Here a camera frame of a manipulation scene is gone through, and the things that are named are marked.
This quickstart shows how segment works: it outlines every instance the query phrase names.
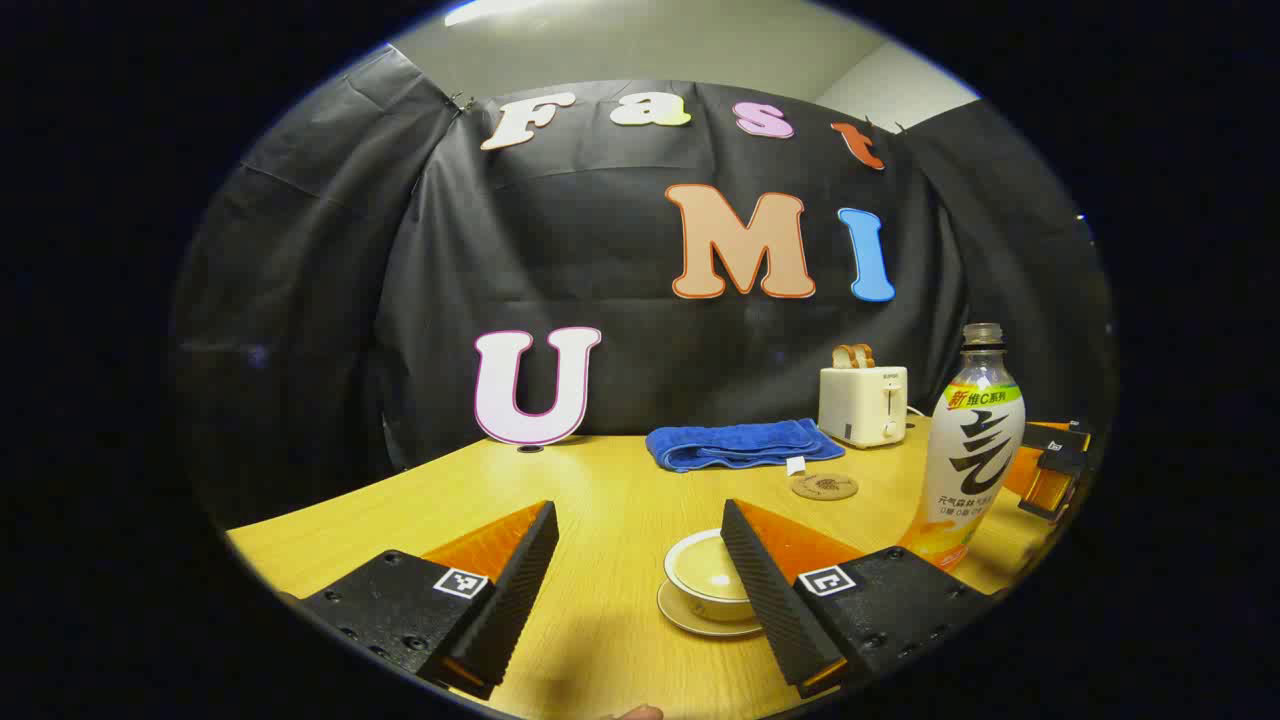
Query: white toaster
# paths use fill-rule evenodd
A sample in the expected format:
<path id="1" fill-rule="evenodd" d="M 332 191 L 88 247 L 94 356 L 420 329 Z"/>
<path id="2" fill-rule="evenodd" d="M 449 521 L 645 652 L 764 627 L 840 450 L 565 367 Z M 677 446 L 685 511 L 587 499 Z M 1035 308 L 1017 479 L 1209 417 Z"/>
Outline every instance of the white toaster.
<path id="1" fill-rule="evenodd" d="M 818 427 L 854 447 L 906 437 L 906 368 L 823 368 Z"/>

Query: folded towel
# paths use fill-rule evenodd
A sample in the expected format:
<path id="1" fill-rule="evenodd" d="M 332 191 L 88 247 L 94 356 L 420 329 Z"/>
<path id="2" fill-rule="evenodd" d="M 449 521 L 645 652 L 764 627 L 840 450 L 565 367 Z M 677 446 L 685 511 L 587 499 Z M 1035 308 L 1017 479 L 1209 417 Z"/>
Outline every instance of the folded towel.
<path id="1" fill-rule="evenodd" d="M 658 428 L 644 443 L 658 465 L 677 473 L 708 465 L 786 465 L 787 457 L 797 455 L 806 461 L 831 460 L 845 454 L 809 418 L 727 428 Z"/>

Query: wooden table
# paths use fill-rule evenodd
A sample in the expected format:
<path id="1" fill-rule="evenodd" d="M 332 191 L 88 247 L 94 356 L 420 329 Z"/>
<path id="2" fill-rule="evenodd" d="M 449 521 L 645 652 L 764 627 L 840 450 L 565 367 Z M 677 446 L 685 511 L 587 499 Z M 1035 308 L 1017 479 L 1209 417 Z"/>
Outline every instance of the wooden table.
<path id="1" fill-rule="evenodd" d="M 598 719 L 640 703 L 668 717 L 760 717 L 799 705 L 763 633 L 689 634 L 657 606 L 663 557 L 718 528 L 736 497 L 876 551 L 911 519 L 924 477 L 928 418 L 891 447 L 847 448 L 810 462 L 844 473 L 858 495 L 806 500 L 780 466 L 658 468 L 643 437 L 572 437 L 521 454 L 481 441 L 344 496 L 229 532 L 276 589 L 308 596 L 388 548 L 421 555 L 539 500 L 556 502 L 559 544 L 506 680 L 485 702 L 521 717 Z M 1050 533 L 1002 491 L 955 575 L 992 593 L 1010 584 Z"/>

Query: orange letter m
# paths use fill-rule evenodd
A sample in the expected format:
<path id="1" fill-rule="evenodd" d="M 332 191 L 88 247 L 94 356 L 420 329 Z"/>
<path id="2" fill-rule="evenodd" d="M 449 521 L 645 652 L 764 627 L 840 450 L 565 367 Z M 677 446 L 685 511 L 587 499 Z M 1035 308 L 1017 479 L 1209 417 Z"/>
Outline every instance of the orange letter m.
<path id="1" fill-rule="evenodd" d="M 804 202 L 781 192 L 765 192 L 742 227 L 728 201 L 709 184 L 673 184 L 667 200 L 680 208 L 685 228 L 685 274 L 671 283 L 680 297 L 717 297 L 724 281 L 716 274 L 712 252 L 719 255 L 730 279 L 742 295 L 751 291 L 764 255 L 769 272 L 760 290 L 773 297 L 809 297 L 817 290 L 804 264 L 800 213 Z"/>

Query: teacup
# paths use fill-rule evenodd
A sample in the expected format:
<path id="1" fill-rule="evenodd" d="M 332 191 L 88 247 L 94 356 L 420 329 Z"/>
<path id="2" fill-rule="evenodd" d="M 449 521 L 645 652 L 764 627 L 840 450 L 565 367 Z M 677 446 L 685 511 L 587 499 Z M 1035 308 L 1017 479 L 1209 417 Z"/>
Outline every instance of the teacup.
<path id="1" fill-rule="evenodd" d="M 716 623 L 749 620 L 755 615 L 719 528 L 676 543 L 667 552 L 663 568 L 694 615 Z"/>

